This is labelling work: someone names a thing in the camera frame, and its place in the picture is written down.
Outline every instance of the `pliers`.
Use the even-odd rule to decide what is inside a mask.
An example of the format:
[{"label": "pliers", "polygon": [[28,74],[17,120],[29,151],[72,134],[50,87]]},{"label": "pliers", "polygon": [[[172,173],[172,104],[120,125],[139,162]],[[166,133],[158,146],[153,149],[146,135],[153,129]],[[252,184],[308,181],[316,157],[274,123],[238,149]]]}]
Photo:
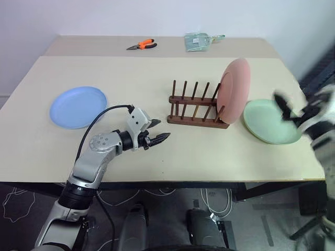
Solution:
[{"label": "pliers", "polygon": [[154,48],[157,46],[156,43],[153,43],[155,40],[154,39],[147,39],[143,42],[140,42],[136,45],[133,45],[131,47],[129,47],[127,50],[137,50],[137,49],[149,49],[149,48]]}]

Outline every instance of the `white cable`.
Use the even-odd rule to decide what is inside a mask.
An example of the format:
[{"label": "white cable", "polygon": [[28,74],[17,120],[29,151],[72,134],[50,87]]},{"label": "white cable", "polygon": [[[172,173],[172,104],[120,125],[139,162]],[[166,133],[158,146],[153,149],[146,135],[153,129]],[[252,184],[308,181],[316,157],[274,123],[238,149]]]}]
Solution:
[{"label": "white cable", "polygon": [[110,243],[113,239],[110,239],[109,241],[106,241],[101,247],[97,250],[100,251],[106,244]]},{"label": "white cable", "polygon": [[136,195],[138,195],[138,193],[140,192],[140,190],[137,190],[137,192],[133,195],[133,196],[131,196],[130,198],[128,198],[128,199],[126,199],[126,200],[124,200],[124,201],[121,201],[121,202],[119,202],[119,203],[117,203],[117,204],[110,204],[110,203],[108,203],[107,201],[105,201],[103,198],[101,198],[101,196],[100,196],[100,194],[102,193],[98,193],[98,197],[101,199],[101,201],[104,203],[104,204],[107,204],[107,205],[109,205],[109,206],[111,206],[111,207],[117,207],[117,206],[119,206],[119,205],[122,205],[123,203],[126,203],[127,201],[129,201],[129,200],[131,200],[132,198],[134,198]]},{"label": "white cable", "polygon": [[222,211],[215,211],[215,210],[214,210],[213,208],[211,208],[210,205],[209,205],[207,188],[205,188],[205,191],[206,191],[206,199],[204,198],[203,190],[200,189],[200,193],[201,193],[202,200],[203,200],[204,204],[208,207],[208,210],[209,210],[211,213],[224,213],[224,212],[227,211],[227,209],[228,209],[228,207],[229,207],[229,205],[230,205],[230,209],[229,209],[229,211],[228,211],[227,214],[225,214],[224,216],[217,216],[217,218],[219,218],[219,219],[222,219],[222,218],[227,217],[227,216],[230,214],[231,210],[232,210],[232,191],[231,191],[231,189],[229,189],[229,190],[230,190],[230,194],[229,194],[229,192],[228,192],[228,189],[226,189],[226,192],[227,192],[227,205],[226,205],[226,208],[223,209]]},{"label": "white cable", "polygon": [[33,201],[32,201],[32,203],[30,204],[29,209],[28,209],[28,212],[27,212],[25,215],[23,215],[23,216],[17,218],[17,219],[14,220],[14,221],[13,221],[13,219],[12,219],[11,217],[7,217],[7,216],[6,216],[6,207],[5,207],[5,206],[7,205],[8,201],[9,201],[10,198],[11,198],[11,196],[12,196],[12,195],[17,195],[17,196],[18,196],[18,195],[22,195],[22,194],[25,193],[25,192],[27,192],[27,191],[26,191],[26,190],[20,190],[20,191],[17,191],[17,188],[14,187],[13,190],[12,190],[12,192],[10,192],[10,193],[8,193],[8,194],[6,195],[6,199],[2,202],[2,207],[4,208],[4,215],[3,215],[3,218],[4,218],[4,219],[9,219],[10,222],[15,223],[15,222],[17,222],[18,220],[20,220],[20,219],[22,219],[22,218],[24,218],[24,217],[27,217],[27,216],[29,215],[30,209],[31,209],[32,205],[33,205],[33,204],[35,203],[35,201],[36,201],[35,193],[32,194],[32,195],[33,195]]},{"label": "white cable", "polygon": [[146,189],[144,191],[147,192],[147,193],[149,193],[149,194],[151,194],[151,195],[155,195],[155,196],[168,196],[168,195],[174,193],[176,191],[176,189],[172,190],[172,192],[163,193],[162,195],[159,195],[159,194],[154,193],[154,192],[150,192],[150,191],[148,191]]}]

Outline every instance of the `blue plate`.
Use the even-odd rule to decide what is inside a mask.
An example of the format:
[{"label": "blue plate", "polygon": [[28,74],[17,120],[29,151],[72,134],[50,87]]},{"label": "blue plate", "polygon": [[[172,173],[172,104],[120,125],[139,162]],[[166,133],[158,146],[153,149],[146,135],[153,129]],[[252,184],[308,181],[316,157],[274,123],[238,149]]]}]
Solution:
[{"label": "blue plate", "polygon": [[89,126],[106,106],[107,98],[99,89],[77,87],[56,98],[50,108],[50,118],[63,128],[83,128]]}]

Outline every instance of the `gray carpet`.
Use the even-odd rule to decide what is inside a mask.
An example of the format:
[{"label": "gray carpet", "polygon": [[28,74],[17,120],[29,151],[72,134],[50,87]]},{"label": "gray carpet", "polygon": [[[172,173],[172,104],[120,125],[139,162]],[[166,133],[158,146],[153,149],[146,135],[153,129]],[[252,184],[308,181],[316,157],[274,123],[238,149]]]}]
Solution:
[{"label": "gray carpet", "polygon": [[[3,201],[12,187],[0,185],[0,198]],[[224,208],[227,195],[225,189],[209,189],[209,201],[215,210]],[[110,203],[123,201],[135,194],[136,190],[107,191],[101,195]],[[16,219],[26,214],[33,200],[31,192],[13,196],[6,205],[6,216]],[[149,246],[156,247],[173,244],[190,244],[185,224],[185,214],[193,208],[193,200],[199,200],[200,208],[206,209],[201,200],[199,189],[179,189],[175,193],[158,197],[145,191],[132,200],[118,206],[106,206],[119,236],[122,223],[132,205],[142,201],[149,211]],[[55,198],[36,194],[36,202],[27,217],[11,223],[0,217],[2,234],[0,250],[31,250]],[[92,225],[88,231],[85,251],[96,251],[111,238],[111,228],[94,201],[89,212]],[[237,250],[314,250],[313,241],[308,235],[300,241],[291,241],[288,236],[298,230],[311,218],[299,215],[296,189],[288,189],[263,198],[233,203],[233,209],[226,218],[232,222]],[[101,251],[109,250],[107,244]]]}]

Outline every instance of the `beige tabletop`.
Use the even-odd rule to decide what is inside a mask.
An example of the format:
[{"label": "beige tabletop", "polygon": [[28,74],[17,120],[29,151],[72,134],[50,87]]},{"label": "beige tabletop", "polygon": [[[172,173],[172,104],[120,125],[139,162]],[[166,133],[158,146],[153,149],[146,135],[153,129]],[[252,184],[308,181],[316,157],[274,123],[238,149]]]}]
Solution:
[{"label": "beige tabletop", "polygon": [[[226,130],[166,122],[174,79],[177,94],[182,92],[184,80],[188,80],[187,95],[192,94],[196,81],[198,95],[206,82],[211,82],[211,96],[223,71],[236,57],[51,56],[50,51],[49,56],[37,60],[0,110],[0,181],[67,179],[85,129],[58,127],[50,120],[49,109],[58,95],[77,86],[95,86],[107,96],[110,106],[134,104],[151,118],[162,120],[150,129],[152,135],[171,132],[160,145],[147,151],[127,151],[115,158],[104,181],[324,179],[305,136],[290,145],[270,145],[255,138],[241,120]],[[296,111],[303,107],[298,83],[280,59],[269,56],[247,60],[251,68],[249,100],[270,99],[273,91],[279,89],[287,94]],[[193,110],[188,108],[186,114]],[[88,138],[124,130],[126,116],[125,110],[111,111],[94,125]]]}]

